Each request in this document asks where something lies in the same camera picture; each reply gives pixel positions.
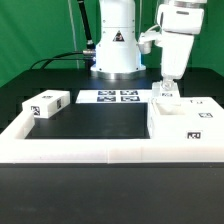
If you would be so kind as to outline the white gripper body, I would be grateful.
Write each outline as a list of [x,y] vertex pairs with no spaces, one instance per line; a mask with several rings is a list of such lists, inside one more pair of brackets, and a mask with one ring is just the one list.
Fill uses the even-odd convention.
[[191,53],[193,35],[163,32],[161,74],[164,79],[181,79]]

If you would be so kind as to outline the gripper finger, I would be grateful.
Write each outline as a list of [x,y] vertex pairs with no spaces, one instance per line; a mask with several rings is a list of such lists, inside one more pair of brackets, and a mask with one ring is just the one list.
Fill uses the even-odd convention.
[[164,77],[162,80],[162,88],[165,91],[174,91],[176,83],[172,78]]

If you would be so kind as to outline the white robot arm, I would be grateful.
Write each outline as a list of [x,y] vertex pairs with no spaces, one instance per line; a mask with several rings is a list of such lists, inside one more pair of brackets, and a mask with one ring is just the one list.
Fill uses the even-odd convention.
[[203,5],[207,0],[158,0],[156,24],[135,35],[134,0],[99,0],[101,40],[96,45],[92,75],[106,79],[130,79],[145,70],[141,56],[153,45],[162,48],[162,80],[153,85],[160,92],[178,90],[191,53],[194,37],[201,31]]

